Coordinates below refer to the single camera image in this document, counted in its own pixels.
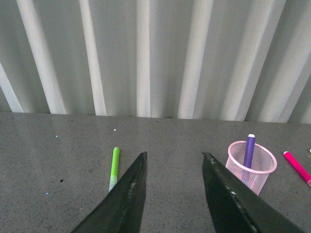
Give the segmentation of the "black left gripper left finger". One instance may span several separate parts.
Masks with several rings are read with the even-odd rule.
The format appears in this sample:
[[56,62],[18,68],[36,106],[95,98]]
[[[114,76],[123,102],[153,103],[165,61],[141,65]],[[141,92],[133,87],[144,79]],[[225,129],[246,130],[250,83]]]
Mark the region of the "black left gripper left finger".
[[147,152],[142,152],[103,201],[73,232],[140,232],[146,199],[147,168]]

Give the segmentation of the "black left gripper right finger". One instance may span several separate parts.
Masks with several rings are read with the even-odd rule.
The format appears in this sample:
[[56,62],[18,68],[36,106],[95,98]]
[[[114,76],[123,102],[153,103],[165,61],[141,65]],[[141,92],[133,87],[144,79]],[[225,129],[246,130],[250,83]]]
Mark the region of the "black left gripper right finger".
[[218,233],[301,233],[212,154],[203,154],[202,174],[213,226]]

